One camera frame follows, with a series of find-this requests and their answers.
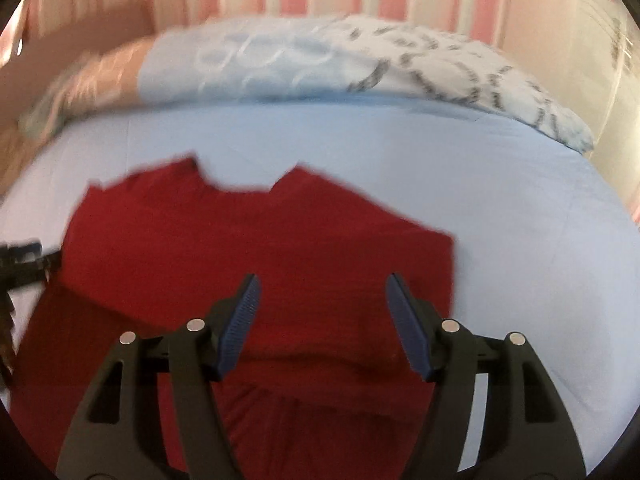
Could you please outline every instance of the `round metal rivet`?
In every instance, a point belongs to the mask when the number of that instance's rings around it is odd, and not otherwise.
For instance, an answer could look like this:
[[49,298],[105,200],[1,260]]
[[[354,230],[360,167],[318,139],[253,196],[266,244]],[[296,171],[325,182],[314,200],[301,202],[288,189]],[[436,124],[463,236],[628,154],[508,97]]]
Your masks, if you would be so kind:
[[120,342],[123,345],[129,345],[136,340],[136,335],[133,332],[125,332],[120,336]]
[[445,332],[450,332],[450,333],[454,333],[457,332],[458,330],[460,330],[460,324],[453,320],[453,319],[445,319],[442,322],[442,329]]
[[516,346],[522,346],[527,342],[527,339],[520,332],[513,332],[509,334],[509,341]]
[[204,321],[198,318],[192,319],[190,322],[187,323],[187,330],[189,332],[199,332],[203,328],[204,328]]

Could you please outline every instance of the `mattress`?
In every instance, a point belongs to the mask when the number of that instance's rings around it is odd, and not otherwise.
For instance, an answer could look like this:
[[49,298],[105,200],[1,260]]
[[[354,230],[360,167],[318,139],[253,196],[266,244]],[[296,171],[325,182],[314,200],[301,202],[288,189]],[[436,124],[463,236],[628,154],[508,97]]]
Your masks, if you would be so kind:
[[[567,406],[589,470],[640,400],[640,236],[590,163],[508,118],[451,104],[349,98],[165,108],[70,124],[0,208],[0,239],[60,244],[91,181],[195,153],[229,188],[298,163],[456,240],[454,316],[527,335]],[[39,291],[14,294],[19,341]],[[461,468],[475,462],[479,376]]]

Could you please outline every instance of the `blue gripper pad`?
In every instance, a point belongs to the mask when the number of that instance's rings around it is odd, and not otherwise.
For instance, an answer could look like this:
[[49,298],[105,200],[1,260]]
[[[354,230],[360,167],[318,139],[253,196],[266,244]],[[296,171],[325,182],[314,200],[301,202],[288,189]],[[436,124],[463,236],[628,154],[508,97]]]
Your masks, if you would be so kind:
[[430,342],[422,329],[412,307],[395,275],[386,279],[386,305],[396,326],[396,332],[402,343],[411,370],[427,380],[433,367],[430,359]]
[[249,333],[260,302],[260,280],[252,276],[240,291],[238,304],[218,339],[216,369],[223,378],[238,364],[242,347]]

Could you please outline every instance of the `patterned blanket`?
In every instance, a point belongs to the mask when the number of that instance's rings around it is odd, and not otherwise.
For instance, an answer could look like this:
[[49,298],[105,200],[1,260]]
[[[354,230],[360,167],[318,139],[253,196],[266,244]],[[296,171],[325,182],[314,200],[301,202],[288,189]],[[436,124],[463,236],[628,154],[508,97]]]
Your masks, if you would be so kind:
[[584,153],[586,124],[500,52],[459,34],[369,16],[244,17],[169,30],[87,55],[0,134],[0,193],[69,120],[182,102],[265,101],[368,92],[437,99],[529,124]]

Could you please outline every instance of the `silver screw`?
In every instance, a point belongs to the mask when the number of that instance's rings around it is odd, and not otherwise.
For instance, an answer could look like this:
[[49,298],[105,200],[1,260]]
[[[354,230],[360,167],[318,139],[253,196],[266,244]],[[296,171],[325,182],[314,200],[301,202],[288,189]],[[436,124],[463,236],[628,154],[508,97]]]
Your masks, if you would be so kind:
[[120,342],[123,345],[130,345],[136,340],[136,335],[133,332],[125,332],[120,336]]
[[454,333],[460,330],[460,324],[453,319],[445,319],[442,322],[442,329],[445,332]]
[[204,328],[204,324],[204,321],[199,318],[192,319],[187,323],[187,330],[189,332],[199,332]]
[[516,346],[522,346],[527,342],[527,339],[520,332],[512,332],[509,334],[509,341]]

